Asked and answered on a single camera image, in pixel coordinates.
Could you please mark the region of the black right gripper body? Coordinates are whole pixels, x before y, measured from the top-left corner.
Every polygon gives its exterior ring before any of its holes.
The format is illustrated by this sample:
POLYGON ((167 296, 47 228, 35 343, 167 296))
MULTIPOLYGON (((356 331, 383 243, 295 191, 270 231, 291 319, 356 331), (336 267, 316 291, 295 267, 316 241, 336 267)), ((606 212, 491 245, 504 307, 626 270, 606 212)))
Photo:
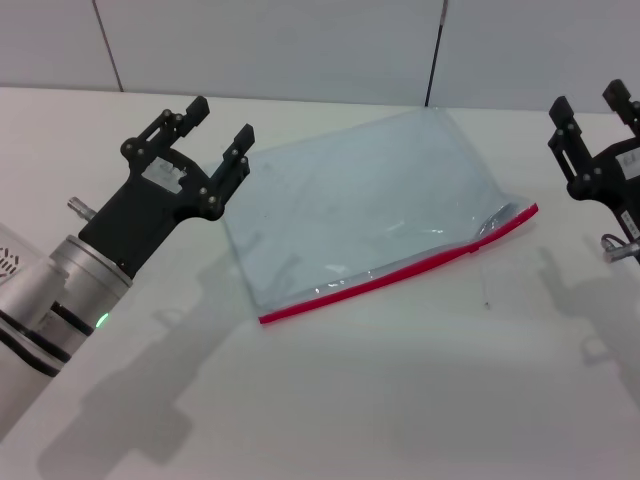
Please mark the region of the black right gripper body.
POLYGON ((606 206, 629 241, 639 239, 639 174, 628 173, 631 166, 624 166, 623 158, 638 149, 639 139, 634 137, 616 142, 593 157, 579 135, 574 135, 567 147, 575 170, 567 186, 569 195, 574 200, 593 200, 606 206))

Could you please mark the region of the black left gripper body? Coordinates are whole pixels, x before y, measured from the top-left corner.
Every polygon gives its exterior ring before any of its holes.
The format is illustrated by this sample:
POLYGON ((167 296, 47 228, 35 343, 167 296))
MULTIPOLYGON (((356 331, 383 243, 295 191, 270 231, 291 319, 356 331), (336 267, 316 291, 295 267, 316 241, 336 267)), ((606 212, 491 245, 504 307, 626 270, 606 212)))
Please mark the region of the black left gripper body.
POLYGON ((184 173, 176 193, 143 176, 158 158, 149 148, 123 153, 129 166, 127 180, 78 237, 133 278, 179 223, 212 218, 212 208, 207 205, 212 186, 194 161, 173 149, 160 158, 184 173))

